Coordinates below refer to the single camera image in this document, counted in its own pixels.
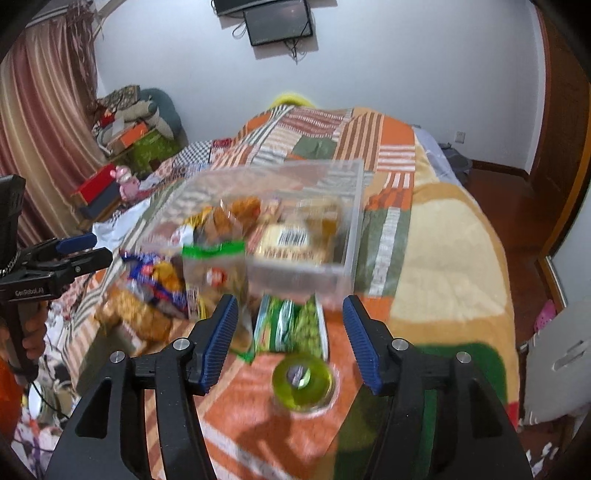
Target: screw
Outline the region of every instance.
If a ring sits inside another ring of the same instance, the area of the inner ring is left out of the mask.
[[[118,364],[124,358],[125,358],[125,353],[122,352],[121,350],[117,350],[116,352],[113,352],[111,354],[111,356],[109,357],[109,360],[111,360],[111,362],[114,363],[114,364]]]
[[[458,352],[456,358],[461,364],[469,364],[472,361],[472,356],[468,352]]]
[[[392,341],[392,348],[394,350],[398,350],[399,352],[404,352],[408,349],[408,342],[404,338],[395,338]]]
[[[191,345],[191,342],[186,338],[178,338],[173,343],[175,350],[185,350],[189,345]]]

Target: barcode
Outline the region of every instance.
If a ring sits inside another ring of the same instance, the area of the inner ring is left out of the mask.
[[[302,247],[308,243],[308,232],[303,229],[283,230],[277,241],[279,247]]]

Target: green snack package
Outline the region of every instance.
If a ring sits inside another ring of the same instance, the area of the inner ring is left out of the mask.
[[[329,341],[322,305],[315,296],[300,309],[289,334],[290,351],[309,353],[325,362],[329,358]]]
[[[329,357],[322,305],[312,296],[305,305],[265,295],[256,320],[257,353],[309,353]]]
[[[288,335],[295,319],[296,304],[265,295],[256,319],[256,352],[289,352]]]

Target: curtain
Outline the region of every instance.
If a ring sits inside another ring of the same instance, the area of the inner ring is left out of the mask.
[[[83,5],[27,28],[0,64],[0,174],[27,180],[18,240],[76,234],[70,195],[102,164],[92,136],[96,63]]]

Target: red box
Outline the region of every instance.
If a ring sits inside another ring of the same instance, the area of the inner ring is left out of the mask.
[[[72,194],[72,203],[77,207],[92,203],[113,182],[111,172],[114,169],[115,166],[109,163],[97,171]]]

